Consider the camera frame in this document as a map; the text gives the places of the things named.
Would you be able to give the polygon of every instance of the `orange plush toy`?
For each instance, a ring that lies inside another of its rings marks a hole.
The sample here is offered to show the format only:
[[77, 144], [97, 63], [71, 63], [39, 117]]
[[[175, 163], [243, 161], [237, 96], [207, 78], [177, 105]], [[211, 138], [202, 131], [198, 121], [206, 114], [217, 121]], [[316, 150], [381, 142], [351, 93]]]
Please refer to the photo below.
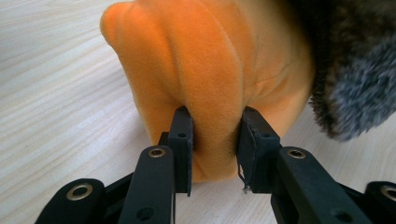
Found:
[[236, 176], [246, 106], [282, 136], [312, 93], [341, 141], [393, 114], [395, 11], [394, 0], [136, 0], [110, 7], [101, 29], [153, 144], [189, 109], [197, 182]]
[[237, 175], [242, 111], [258, 109], [282, 136], [306, 105], [315, 66], [286, 1], [137, 0], [101, 20], [153, 144], [174, 111], [194, 120], [192, 180]]

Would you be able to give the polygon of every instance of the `black plastic part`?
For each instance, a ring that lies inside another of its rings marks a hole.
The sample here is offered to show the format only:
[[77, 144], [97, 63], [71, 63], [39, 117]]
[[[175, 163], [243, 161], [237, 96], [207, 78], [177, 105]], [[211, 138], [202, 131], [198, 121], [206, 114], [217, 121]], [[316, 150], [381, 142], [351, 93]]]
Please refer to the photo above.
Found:
[[363, 210], [374, 223], [396, 223], [396, 184], [378, 181], [367, 185]]
[[44, 207], [36, 224], [99, 223], [105, 211], [103, 183], [96, 179], [78, 179], [56, 192]]
[[297, 223], [298, 212], [281, 178], [276, 178], [271, 205], [279, 224]]
[[283, 147], [276, 167], [298, 223], [372, 223], [308, 151]]
[[174, 222], [173, 151], [164, 146], [148, 147], [140, 154], [118, 223]]
[[246, 107], [237, 151], [239, 176], [245, 189], [251, 189], [253, 193], [271, 193], [280, 148], [279, 136], [259, 111]]
[[168, 146], [168, 135], [169, 132], [162, 132], [160, 140], [158, 141], [158, 146]]
[[363, 194], [351, 189], [345, 185], [342, 184], [338, 184], [343, 190], [344, 192], [349, 196], [350, 199], [352, 199], [352, 201], [360, 208], [363, 209], [363, 204], [364, 204], [364, 200], [363, 200]]
[[131, 173], [106, 187], [107, 210], [101, 223], [110, 224], [119, 221], [125, 196], [128, 193], [133, 176], [134, 173]]
[[167, 145], [175, 155], [176, 193], [191, 194], [193, 123], [185, 106], [178, 108], [168, 134]]

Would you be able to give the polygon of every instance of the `metal bolt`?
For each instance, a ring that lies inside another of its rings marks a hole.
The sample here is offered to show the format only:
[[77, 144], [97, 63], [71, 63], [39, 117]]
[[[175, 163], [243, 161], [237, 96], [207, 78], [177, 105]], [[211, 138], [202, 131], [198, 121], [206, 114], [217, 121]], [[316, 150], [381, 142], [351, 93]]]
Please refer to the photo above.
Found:
[[381, 187], [381, 193], [396, 202], [396, 188], [384, 185]]
[[[78, 193], [76, 192], [78, 189], [85, 189], [85, 191], [83, 191], [82, 193]], [[70, 189], [66, 194], [66, 198], [70, 201], [78, 201], [88, 197], [92, 193], [92, 190], [92, 185], [88, 183], [80, 184]]]
[[290, 149], [288, 150], [288, 155], [295, 159], [303, 159], [305, 158], [305, 153], [298, 149]]
[[152, 158], [159, 158], [165, 155], [165, 150], [162, 148], [154, 148], [148, 152], [148, 155]]

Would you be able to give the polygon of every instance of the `gray fur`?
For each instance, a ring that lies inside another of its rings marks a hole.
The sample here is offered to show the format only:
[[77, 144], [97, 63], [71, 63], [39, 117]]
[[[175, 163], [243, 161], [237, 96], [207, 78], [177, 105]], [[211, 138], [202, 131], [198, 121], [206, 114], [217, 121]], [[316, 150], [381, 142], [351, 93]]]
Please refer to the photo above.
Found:
[[290, 1], [314, 47], [322, 130], [346, 141], [385, 121], [396, 111], [396, 1]]

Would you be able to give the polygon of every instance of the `white wooden surface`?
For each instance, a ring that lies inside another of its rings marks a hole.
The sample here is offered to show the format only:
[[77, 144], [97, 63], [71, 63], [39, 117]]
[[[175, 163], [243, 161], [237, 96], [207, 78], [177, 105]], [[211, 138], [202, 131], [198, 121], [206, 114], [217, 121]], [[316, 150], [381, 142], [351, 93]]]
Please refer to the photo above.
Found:
[[[0, 223], [34, 223], [64, 184], [108, 185], [134, 170], [149, 139], [99, 20], [116, 1], [0, 2]], [[307, 107], [282, 140], [310, 150], [339, 182], [396, 182], [396, 116], [348, 143], [319, 132]], [[177, 195], [177, 223], [275, 223], [268, 196], [238, 179]]]

